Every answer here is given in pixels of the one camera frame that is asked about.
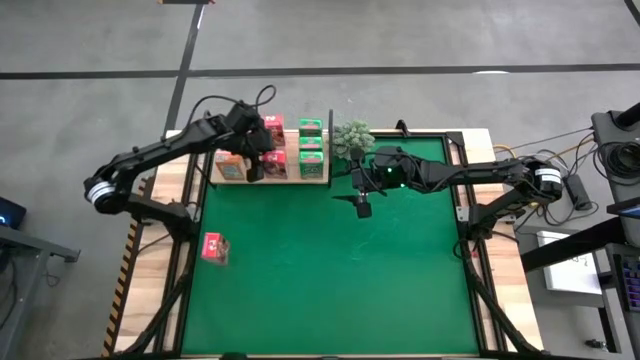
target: robotic arm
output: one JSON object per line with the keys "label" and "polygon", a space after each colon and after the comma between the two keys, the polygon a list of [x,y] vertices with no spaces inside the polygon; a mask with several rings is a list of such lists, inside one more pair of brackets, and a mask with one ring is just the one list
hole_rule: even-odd
{"label": "robotic arm", "polygon": [[85,198],[103,214],[130,212],[134,218],[152,218],[162,221],[171,236],[180,240],[191,234],[193,222],[183,205],[161,204],[131,193],[135,178],[185,154],[200,154],[223,149],[239,154],[251,161],[247,170],[249,182],[263,178],[260,155],[274,149],[271,133],[265,128],[255,105],[235,101],[231,111],[211,116],[187,125],[173,137],[161,137],[159,142],[131,152],[116,155],[84,181]]}
{"label": "robotic arm", "polygon": [[[367,155],[374,155],[369,167],[363,166]],[[562,181],[558,169],[534,158],[512,159],[470,165],[445,165],[410,155],[400,147],[385,146],[375,153],[351,154],[350,169],[353,188],[358,195],[336,196],[351,202],[359,218],[372,214],[368,194],[407,187],[422,194],[441,191],[449,186],[505,183],[513,189],[486,205],[470,207],[463,226],[465,238],[476,240],[491,237],[497,219],[517,213],[531,202],[548,204],[562,196]]]}

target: black clamp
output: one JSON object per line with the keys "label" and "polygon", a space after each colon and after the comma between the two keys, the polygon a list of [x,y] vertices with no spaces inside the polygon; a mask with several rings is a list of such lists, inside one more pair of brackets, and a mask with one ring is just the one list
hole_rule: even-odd
{"label": "black clamp", "polygon": [[409,136],[411,136],[409,128],[407,128],[407,123],[405,123],[402,119],[398,120],[398,122],[396,123],[396,130],[402,131],[402,137],[404,138],[408,138]]}

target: white paper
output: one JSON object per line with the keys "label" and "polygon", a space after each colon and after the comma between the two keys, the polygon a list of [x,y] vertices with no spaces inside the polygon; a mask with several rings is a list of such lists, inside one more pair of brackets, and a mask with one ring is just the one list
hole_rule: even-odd
{"label": "white paper", "polygon": [[[544,246],[569,235],[539,231],[538,245]],[[593,254],[585,254],[544,268],[547,289],[586,294],[602,294]]]}

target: white label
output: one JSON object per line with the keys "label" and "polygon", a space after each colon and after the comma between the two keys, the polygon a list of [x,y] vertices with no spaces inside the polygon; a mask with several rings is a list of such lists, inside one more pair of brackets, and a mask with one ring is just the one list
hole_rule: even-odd
{"label": "white label", "polygon": [[553,175],[557,177],[562,177],[560,176],[560,171],[555,169],[538,169],[536,170],[536,175]]}
{"label": "white label", "polygon": [[562,184],[562,182],[560,181],[560,178],[553,175],[542,175],[541,179],[542,181],[553,181],[553,182],[557,182],[558,184]]}

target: green box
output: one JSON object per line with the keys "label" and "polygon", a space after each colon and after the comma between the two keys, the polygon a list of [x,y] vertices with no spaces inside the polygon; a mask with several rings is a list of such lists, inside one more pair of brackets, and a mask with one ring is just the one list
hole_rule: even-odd
{"label": "green box", "polygon": [[322,136],[322,120],[300,119],[300,136]]}
{"label": "green box", "polygon": [[300,151],[300,177],[322,179],[324,153],[322,151]]}
{"label": "green box", "polygon": [[300,151],[322,151],[322,136],[300,136]]}

